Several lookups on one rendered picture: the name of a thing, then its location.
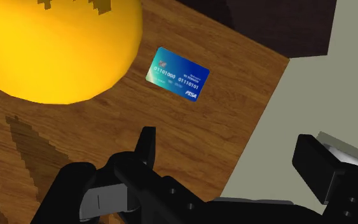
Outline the yellow dome-shaped object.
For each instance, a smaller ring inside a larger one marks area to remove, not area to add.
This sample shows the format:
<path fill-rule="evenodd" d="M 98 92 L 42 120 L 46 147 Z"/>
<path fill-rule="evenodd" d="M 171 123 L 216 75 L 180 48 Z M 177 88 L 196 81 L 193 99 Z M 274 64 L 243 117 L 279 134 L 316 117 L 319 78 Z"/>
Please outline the yellow dome-shaped object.
<path fill-rule="evenodd" d="M 89 100 L 126 75 L 142 31 L 141 0 L 0 0 L 0 91 Z"/>

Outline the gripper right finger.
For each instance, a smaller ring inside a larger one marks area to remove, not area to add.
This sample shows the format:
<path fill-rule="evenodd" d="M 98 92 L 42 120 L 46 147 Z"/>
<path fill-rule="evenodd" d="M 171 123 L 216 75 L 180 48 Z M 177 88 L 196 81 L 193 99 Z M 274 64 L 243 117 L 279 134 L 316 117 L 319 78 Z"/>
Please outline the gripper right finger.
<path fill-rule="evenodd" d="M 310 134 L 300 134 L 292 165 L 318 201 L 324 224 L 358 224 L 358 165 L 342 162 Z"/>

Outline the blue bank card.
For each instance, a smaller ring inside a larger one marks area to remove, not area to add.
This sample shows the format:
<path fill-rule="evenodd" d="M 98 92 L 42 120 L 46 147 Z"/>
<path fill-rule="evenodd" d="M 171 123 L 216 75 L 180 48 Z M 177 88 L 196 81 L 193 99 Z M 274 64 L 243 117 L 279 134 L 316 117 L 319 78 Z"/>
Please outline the blue bank card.
<path fill-rule="evenodd" d="M 196 102 L 210 71 L 164 47 L 159 47 L 146 80 L 189 101 Z"/>

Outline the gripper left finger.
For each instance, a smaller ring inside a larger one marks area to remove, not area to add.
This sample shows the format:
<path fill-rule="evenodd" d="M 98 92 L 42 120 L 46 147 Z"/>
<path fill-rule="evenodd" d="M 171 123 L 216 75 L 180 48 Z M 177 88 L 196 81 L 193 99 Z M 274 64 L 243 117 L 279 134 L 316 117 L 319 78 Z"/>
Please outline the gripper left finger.
<path fill-rule="evenodd" d="M 30 224 L 101 224 L 118 214 L 124 224 L 207 224 L 207 203 L 154 170 L 155 127 L 143 127 L 135 150 L 63 166 Z"/>

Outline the wooden table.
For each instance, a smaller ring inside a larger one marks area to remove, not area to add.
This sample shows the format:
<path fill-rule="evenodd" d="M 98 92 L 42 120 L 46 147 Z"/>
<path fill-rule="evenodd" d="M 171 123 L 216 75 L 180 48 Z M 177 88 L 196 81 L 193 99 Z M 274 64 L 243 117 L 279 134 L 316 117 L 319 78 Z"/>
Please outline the wooden table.
<path fill-rule="evenodd" d="M 93 99 L 46 105 L 0 91 L 0 224 L 29 224 L 60 166 L 97 167 L 156 127 L 156 170 L 210 200 L 223 191 L 288 59 L 176 0 L 123 0 L 143 18 L 128 72 Z M 196 102 L 146 81 L 159 47 L 210 70 Z"/>

